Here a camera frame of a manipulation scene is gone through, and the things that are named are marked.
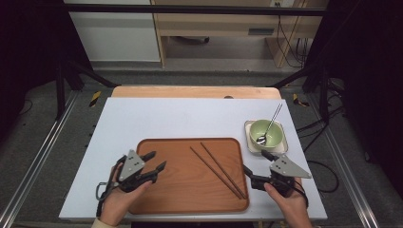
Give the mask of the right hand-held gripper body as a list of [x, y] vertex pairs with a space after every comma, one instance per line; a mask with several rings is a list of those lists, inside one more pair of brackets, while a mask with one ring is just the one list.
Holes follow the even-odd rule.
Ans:
[[269, 167], [268, 177], [253, 174], [251, 186], [253, 189], [264, 191], [264, 184], [270, 183], [284, 197], [289, 197], [295, 188], [295, 178], [310, 179], [312, 175], [291, 161], [286, 155], [278, 156]]

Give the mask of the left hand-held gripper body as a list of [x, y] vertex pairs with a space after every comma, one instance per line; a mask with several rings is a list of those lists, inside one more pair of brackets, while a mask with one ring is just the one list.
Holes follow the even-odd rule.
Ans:
[[125, 157], [123, 166], [119, 169], [117, 182], [119, 188], [124, 192], [132, 192], [145, 182], [151, 181], [155, 183], [158, 176], [148, 176], [148, 173], [144, 173], [146, 161], [141, 159], [135, 150], [131, 149], [128, 155]]

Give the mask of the green bowl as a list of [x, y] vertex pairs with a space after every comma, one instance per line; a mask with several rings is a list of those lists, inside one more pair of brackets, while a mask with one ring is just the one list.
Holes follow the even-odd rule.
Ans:
[[276, 121], [257, 120], [251, 123], [249, 139], [258, 149], [274, 149], [283, 141], [283, 130]]

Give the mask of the dark wooden chopstick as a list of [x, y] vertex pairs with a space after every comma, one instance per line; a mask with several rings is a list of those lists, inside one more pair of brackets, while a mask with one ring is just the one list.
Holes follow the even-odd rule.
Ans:
[[229, 174], [226, 172], [226, 170], [222, 167], [222, 165], [219, 163], [219, 161], [216, 159], [216, 157], [210, 152], [210, 150], [207, 148], [207, 146], [201, 142], [201, 146], [205, 149], [205, 151], [209, 154], [209, 156], [212, 158], [212, 160], [217, 164], [219, 169], [222, 171], [222, 173], [226, 176], [227, 179], [234, 185], [234, 187], [237, 189], [237, 191], [240, 193], [243, 199], [246, 199], [246, 195], [242, 192], [242, 190], [238, 187], [238, 185], [235, 183], [235, 181], [229, 176]]
[[242, 194], [228, 183], [193, 147], [190, 146], [190, 149], [236, 197], [240, 200], [244, 199]]

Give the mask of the wooden tray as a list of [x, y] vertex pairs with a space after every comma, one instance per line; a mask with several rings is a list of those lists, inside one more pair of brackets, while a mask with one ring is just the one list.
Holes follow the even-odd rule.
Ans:
[[[217, 164], [202, 147], [203, 142], [229, 176], [246, 195], [239, 199], [191, 151], [193, 147], [228, 183]], [[144, 170], [149, 172], [166, 161], [157, 181], [136, 200], [129, 212], [134, 215], [237, 213], [249, 206], [248, 187], [243, 173], [240, 143], [233, 138], [146, 139], [137, 146], [144, 155], [155, 151]]]

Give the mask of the metal spoon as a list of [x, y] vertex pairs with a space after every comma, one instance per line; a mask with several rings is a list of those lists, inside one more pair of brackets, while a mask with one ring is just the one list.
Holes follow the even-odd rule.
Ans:
[[261, 146], [274, 147], [282, 141], [281, 130], [277, 128], [276, 117], [282, 104], [279, 104], [271, 120], [259, 120], [255, 122], [255, 142]]

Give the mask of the white square dish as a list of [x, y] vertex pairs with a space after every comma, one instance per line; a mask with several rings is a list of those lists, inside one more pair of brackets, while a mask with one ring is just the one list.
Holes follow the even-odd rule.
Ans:
[[[247, 140], [247, 147], [248, 147], [248, 150], [252, 154], [259, 155], [261, 150], [254, 146], [254, 144], [251, 140], [251, 137], [249, 135], [250, 128], [253, 123], [254, 123], [254, 121], [246, 121], [244, 124], [245, 135], [246, 135], [246, 140]], [[275, 148], [268, 149], [268, 152], [270, 152], [271, 154], [274, 154], [274, 155], [285, 154], [287, 151], [288, 151], [288, 143], [287, 143], [286, 138], [283, 138], [282, 142]]]

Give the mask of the person's left hand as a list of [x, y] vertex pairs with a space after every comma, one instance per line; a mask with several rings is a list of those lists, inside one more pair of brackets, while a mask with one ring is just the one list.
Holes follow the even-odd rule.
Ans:
[[101, 215], [97, 218], [100, 221], [111, 225], [119, 226], [131, 205], [152, 185], [151, 181], [145, 182], [132, 192], [124, 192], [120, 188], [112, 190], [106, 198]]

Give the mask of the person's right hand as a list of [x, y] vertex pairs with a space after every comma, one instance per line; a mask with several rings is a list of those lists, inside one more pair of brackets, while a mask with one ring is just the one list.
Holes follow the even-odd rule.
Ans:
[[285, 198], [270, 183], [264, 184], [267, 194], [276, 202], [290, 228], [313, 228], [305, 198], [298, 192]]

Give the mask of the yellow black tape marker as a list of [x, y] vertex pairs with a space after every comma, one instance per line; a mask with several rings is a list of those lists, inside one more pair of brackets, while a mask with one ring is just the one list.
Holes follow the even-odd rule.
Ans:
[[90, 103], [89, 103], [89, 105], [88, 105], [89, 107], [93, 107], [93, 106], [96, 105], [96, 103], [97, 103], [97, 101], [98, 101], [98, 99], [99, 99], [101, 93], [102, 93], [102, 91], [96, 91], [96, 92], [94, 92], [94, 94], [93, 94], [93, 96], [92, 96], [92, 98], [91, 98], [91, 101], [90, 101]]
[[297, 95], [296, 93], [293, 94], [293, 103], [294, 103], [295, 105], [300, 105], [300, 106], [304, 106], [304, 107], [310, 106], [309, 103], [307, 103], [307, 102], [302, 102], [302, 101], [298, 98], [298, 95]]

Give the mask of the wooden table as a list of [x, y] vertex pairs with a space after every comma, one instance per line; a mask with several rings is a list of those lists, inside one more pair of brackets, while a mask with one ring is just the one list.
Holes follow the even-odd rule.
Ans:
[[224, 98], [280, 99], [274, 87], [195, 86], [195, 85], [120, 85], [113, 89], [113, 98]]

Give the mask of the black metal stand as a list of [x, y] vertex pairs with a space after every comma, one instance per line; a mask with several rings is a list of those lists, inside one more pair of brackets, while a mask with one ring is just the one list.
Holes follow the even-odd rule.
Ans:
[[330, 119], [327, 102], [329, 73], [323, 64], [312, 64], [310, 66], [305, 66], [303, 69], [293, 73], [291, 76], [274, 83], [272, 87], [280, 89], [301, 77], [305, 77], [305, 82], [302, 85], [302, 90], [305, 93], [311, 93], [317, 87], [319, 87], [319, 116], [325, 123], [328, 123]]
[[60, 120], [67, 109], [65, 96], [65, 83], [68, 83], [72, 90], [81, 90], [84, 87], [84, 82], [80, 75], [84, 74], [95, 80], [103, 86], [114, 88], [119, 84], [113, 83], [101, 75], [95, 73], [89, 67], [85, 67], [72, 60], [60, 60], [56, 67], [56, 98], [57, 98], [57, 114], [56, 119]]

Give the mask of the white cabinet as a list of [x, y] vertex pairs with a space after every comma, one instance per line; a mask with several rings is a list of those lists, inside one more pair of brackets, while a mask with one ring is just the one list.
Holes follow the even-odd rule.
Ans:
[[71, 12], [91, 62], [159, 62], [151, 13]]

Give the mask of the black curtain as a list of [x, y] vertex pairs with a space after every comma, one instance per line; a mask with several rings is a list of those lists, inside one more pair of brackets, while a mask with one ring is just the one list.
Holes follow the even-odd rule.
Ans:
[[403, 195], [403, 0], [329, 0], [304, 85], [343, 81], [343, 102], [363, 147]]
[[10, 133], [28, 91], [62, 75], [72, 89], [84, 82], [75, 62], [91, 68], [69, 13], [45, 9], [63, 0], [0, 0], [0, 141]]

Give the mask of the light wooden desk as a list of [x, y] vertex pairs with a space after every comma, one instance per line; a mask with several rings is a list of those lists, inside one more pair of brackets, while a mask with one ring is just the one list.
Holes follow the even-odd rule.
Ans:
[[[270, 7], [271, 0], [150, 0], [153, 5]], [[329, 0], [295, 0], [293, 8], [326, 9]], [[283, 67], [296, 39], [313, 39], [321, 22], [319, 16], [276, 16], [236, 14], [154, 15], [157, 34], [162, 37], [252, 36], [266, 40], [276, 67]], [[274, 29], [271, 36], [249, 35], [251, 28]]]

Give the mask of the black crossbar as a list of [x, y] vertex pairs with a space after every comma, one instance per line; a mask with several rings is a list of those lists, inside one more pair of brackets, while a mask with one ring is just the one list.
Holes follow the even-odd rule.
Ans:
[[226, 6], [176, 6], [176, 5], [106, 5], [64, 4], [74, 12], [119, 12], [119, 13], [184, 13], [184, 14], [236, 14], [236, 15], [285, 15], [324, 16], [326, 9], [312, 8], [258, 8]]

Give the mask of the white power strip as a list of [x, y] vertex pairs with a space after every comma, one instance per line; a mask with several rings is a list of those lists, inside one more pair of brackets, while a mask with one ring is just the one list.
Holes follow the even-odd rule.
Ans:
[[292, 8], [295, 0], [271, 0], [270, 7], [272, 8]]

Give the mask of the metal floor rail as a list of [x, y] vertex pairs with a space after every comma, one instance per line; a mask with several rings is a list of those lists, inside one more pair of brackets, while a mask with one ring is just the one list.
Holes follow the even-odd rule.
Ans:
[[0, 228], [10, 228], [14, 223], [15, 218], [17, 217], [32, 188], [32, 185], [35, 183], [43, 165], [46, 162], [46, 159], [48, 158], [48, 155], [51, 152], [53, 145], [57, 141], [78, 96], [79, 93], [77, 91], [71, 91], [66, 103], [62, 105], [64, 111], [53, 122], [50, 131], [47, 133], [44, 141], [35, 154], [34, 159], [30, 163], [27, 172], [21, 179], [5, 210], [1, 213]]
[[347, 126], [343, 107], [338, 104], [331, 106], [329, 123], [318, 124], [315, 138], [305, 148], [329, 216], [326, 224], [343, 228], [379, 228], [354, 169], [344, 157], [343, 146], [336, 135], [338, 130], [342, 137], [347, 137], [348, 155], [355, 152], [354, 136]]

